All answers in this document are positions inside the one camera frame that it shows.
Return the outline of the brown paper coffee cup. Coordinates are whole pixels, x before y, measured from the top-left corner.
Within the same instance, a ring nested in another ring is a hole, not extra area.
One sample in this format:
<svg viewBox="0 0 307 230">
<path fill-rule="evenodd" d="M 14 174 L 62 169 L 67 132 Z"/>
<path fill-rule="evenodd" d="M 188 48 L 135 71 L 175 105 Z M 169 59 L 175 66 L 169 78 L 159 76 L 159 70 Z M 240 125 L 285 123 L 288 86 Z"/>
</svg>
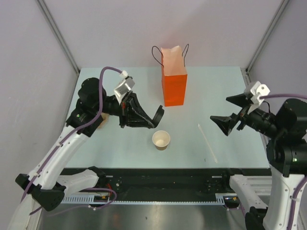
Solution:
<svg viewBox="0 0 307 230">
<path fill-rule="evenodd" d="M 163 130 L 156 131 L 152 136 L 152 142 L 158 150 L 165 150 L 170 143 L 170 135 Z"/>
</svg>

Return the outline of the black plastic cup lid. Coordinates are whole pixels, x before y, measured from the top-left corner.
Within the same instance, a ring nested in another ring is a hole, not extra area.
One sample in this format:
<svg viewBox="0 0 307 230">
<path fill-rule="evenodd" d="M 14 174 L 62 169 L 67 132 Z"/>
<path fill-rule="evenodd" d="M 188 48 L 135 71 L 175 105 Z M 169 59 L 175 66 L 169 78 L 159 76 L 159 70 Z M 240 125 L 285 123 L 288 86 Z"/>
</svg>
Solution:
<svg viewBox="0 0 307 230">
<path fill-rule="evenodd" d="M 157 111 L 156 111 L 156 113 L 155 113 L 153 119 L 152 119 L 153 124 L 154 124 L 154 127 L 157 127 L 157 126 L 158 126 L 158 124 L 160 123 L 160 121 L 161 121 L 161 119 L 162 119 L 162 117 L 163 117 L 163 115 L 164 115 L 164 112 L 165 112 L 165 111 L 164 111 L 164 109 L 163 109 L 163 106 L 160 105 L 160 106 L 158 107 L 158 109 L 157 109 Z"/>
</svg>

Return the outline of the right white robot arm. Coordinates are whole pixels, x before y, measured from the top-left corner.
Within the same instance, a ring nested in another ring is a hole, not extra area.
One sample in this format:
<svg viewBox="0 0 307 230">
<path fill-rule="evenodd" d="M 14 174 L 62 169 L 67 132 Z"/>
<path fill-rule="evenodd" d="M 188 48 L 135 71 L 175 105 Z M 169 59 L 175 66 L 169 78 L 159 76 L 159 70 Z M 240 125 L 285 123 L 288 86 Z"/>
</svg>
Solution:
<svg viewBox="0 0 307 230">
<path fill-rule="evenodd" d="M 238 114 L 211 116 L 228 136 L 233 128 L 248 126 L 269 138 L 267 160 L 272 174 L 270 202 L 266 205 L 243 175 L 229 175 L 221 180 L 226 192 L 235 191 L 245 210 L 248 230 L 296 230 L 300 199 L 307 185 L 307 97 L 299 94 L 273 94 L 261 99 L 285 98 L 277 114 L 259 108 L 248 113 L 251 99 L 244 94 L 226 100 L 241 107 Z"/>
</svg>

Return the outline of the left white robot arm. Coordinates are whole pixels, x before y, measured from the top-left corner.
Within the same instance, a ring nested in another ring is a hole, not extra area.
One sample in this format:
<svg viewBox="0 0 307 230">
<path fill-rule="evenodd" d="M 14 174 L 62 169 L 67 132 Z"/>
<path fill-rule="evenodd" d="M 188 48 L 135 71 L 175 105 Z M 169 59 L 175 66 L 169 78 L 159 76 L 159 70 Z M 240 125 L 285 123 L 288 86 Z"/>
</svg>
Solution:
<svg viewBox="0 0 307 230">
<path fill-rule="evenodd" d="M 54 210 L 65 197 L 82 190 L 99 192 L 107 187 L 106 174 L 95 166 L 69 176 L 61 172 L 80 146 L 102 124 L 102 113 L 119 117 L 124 127 L 156 128 L 164 115 L 159 106 L 153 118 L 142 109 L 136 93 L 131 90 L 118 102 L 116 96 L 107 96 L 98 78 L 86 79 L 78 91 L 78 100 L 55 146 L 37 167 L 28 174 L 19 174 L 15 181 L 44 210 Z"/>
</svg>

